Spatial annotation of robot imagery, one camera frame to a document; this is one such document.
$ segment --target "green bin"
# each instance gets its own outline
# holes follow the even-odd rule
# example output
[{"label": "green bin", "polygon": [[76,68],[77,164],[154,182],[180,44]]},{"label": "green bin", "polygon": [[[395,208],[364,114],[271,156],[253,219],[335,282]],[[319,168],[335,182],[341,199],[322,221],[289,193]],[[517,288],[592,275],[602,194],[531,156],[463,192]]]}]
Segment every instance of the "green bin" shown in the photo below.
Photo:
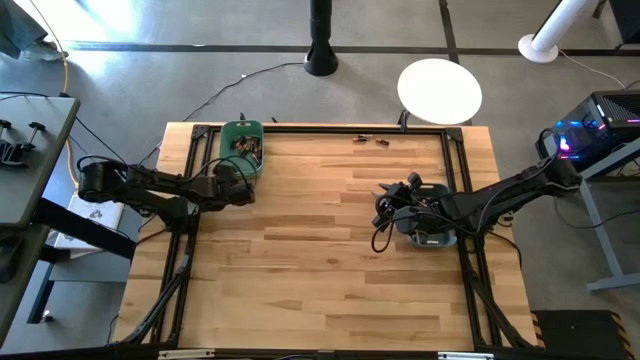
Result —
[{"label": "green bin", "polygon": [[258,164],[251,154],[245,155],[244,157],[256,167],[257,173],[253,170],[253,167],[247,163],[247,161],[239,158],[230,159],[238,165],[247,179],[254,179],[260,175],[262,166],[264,165],[264,128],[262,127],[262,123],[255,120],[239,120],[230,121],[224,124],[220,132],[220,158],[240,156],[240,153],[237,150],[231,148],[233,139],[238,136],[255,136],[260,138],[261,163]]}]

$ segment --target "concrete floor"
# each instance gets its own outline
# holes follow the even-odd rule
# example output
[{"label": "concrete floor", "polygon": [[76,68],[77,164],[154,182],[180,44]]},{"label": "concrete floor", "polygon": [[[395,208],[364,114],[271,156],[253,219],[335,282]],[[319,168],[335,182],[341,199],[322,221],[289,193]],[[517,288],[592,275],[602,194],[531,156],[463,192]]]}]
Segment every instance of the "concrete floor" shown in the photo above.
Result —
[{"label": "concrete floor", "polygon": [[[32,12],[28,1],[18,0]],[[449,0],[459,47],[513,49],[524,34],[535,32],[554,0]],[[308,5],[299,0],[127,1],[36,0],[64,45],[74,41],[141,44],[308,45]],[[611,49],[617,35],[607,15],[586,14],[564,48]],[[334,1],[334,45],[446,46],[437,0]],[[164,124],[182,120],[212,93],[243,74],[283,62],[301,61],[297,53],[180,53],[70,51],[69,94],[82,101],[79,117],[128,161],[147,154],[161,139]],[[443,55],[339,54],[338,72],[309,76],[300,66],[261,74],[234,87],[197,113],[192,121],[228,121],[247,117],[281,122],[393,123],[402,109],[397,78],[412,62]],[[640,79],[638,57],[581,57],[601,71],[630,83]],[[537,161],[533,143],[596,90],[616,89],[610,79],[566,59],[537,65],[519,56],[461,56],[483,89],[484,101],[474,125],[491,129],[503,177]],[[0,58],[0,90],[57,94],[62,87],[59,63],[26,63]],[[81,127],[72,135],[90,153],[110,155]],[[65,153],[46,196],[66,205],[73,191]],[[638,202],[614,189],[605,215]],[[586,223],[579,202],[561,201],[566,216]],[[632,217],[610,226],[637,233]],[[523,253],[523,273],[531,308],[610,309],[621,314],[632,343],[640,349],[640,289],[586,293],[584,284],[609,276],[592,231],[562,225],[552,201],[541,198],[521,210],[514,225]],[[627,271],[637,269],[637,241],[620,254]],[[56,321],[26,325],[25,318],[43,276],[34,273],[18,316],[0,353],[100,346],[117,313],[124,284],[57,283],[48,304]]]}]

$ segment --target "yellow cable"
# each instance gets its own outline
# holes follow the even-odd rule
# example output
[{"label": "yellow cable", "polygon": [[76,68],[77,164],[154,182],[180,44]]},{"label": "yellow cable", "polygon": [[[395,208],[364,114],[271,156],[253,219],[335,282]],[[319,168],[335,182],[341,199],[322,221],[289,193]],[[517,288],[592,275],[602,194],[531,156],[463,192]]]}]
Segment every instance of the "yellow cable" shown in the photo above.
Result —
[{"label": "yellow cable", "polygon": [[[49,25],[49,22],[44,17],[44,15],[42,15],[42,12],[40,12],[40,9],[38,9],[38,7],[33,2],[33,0],[29,0],[29,2],[31,2],[31,5],[33,5],[33,7],[36,9],[38,14],[42,18],[42,21],[44,21],[45,25],[47,25],[47,27],[49,28],[51,35],[53,35],[53,38],[56,40],[56,44],[58,44],[58,49],[60,49],[60,53],[62,53],[62,63],[64,64],[64,87],[62,88],[62,92],[66,94],[67,89],[69,88],[69,63],[67,63],[67,59],[64,56],[64,49],[62,48],[62,44],[60,44],[60,40],[58,40],[58,36],[56,36],[56,33],[53,31],[53,28],[51,28],[51,26]],[[67,170],[69,170],[69,176],[71,176],[71,181],[73,181],[76,191],[78,191],[78,185],[79,185],[78,178],[76,177],[76,174],[73,172],[73,151],[71,150],[71,142],[67,138],[67,141],[65,141],[64,144],[67,147]]]}]

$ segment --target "white pipe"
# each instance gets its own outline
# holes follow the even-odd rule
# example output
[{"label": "white pipe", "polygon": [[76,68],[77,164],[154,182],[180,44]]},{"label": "white pipe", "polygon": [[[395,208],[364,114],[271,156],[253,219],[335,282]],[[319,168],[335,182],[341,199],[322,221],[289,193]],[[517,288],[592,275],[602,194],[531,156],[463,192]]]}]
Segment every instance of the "white pipe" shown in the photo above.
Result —
[{"label": "white pipe", "polygon": [[527,59],[552,62],[558,57],[557,44],[589,6],[597,0],[562,0],[544,22],[538,33],[524,36],[518,43],[520,53]]}]

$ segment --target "wooden table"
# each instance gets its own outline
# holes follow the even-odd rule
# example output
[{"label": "wooden table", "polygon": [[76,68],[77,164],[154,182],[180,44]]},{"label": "wooden table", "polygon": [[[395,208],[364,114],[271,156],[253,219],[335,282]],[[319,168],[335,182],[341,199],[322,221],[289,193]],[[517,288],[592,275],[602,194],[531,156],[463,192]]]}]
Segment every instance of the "wooden table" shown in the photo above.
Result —
[{"label": "wooden table", "polygon": [[[168,124],[158,169],[184,171],[192,126]],[[488,129],[463,132],[474,189],[498,181]],[[382,192],[378,183],[406,180],[411,171],[425,182],[446,183],[439,138],[384,136],[388,148],[352,138],[266,134],[256,203],[202,215],[181,348],[472,349],[455,247],[417,250],[403,235],[394,235],[383,254],[370,247],[371,191]],[[154,221],[141,236],[161,228]],[[497,232],[512,237],[508,229]],[[115,340],[156,300],[169,237],[138,246]],[[485,250],[497,303],[535,343],[514,249],[487,236]],[[163,334],[172,309],[170,303]],[[489,339],[484,310],[481,323]]]}]

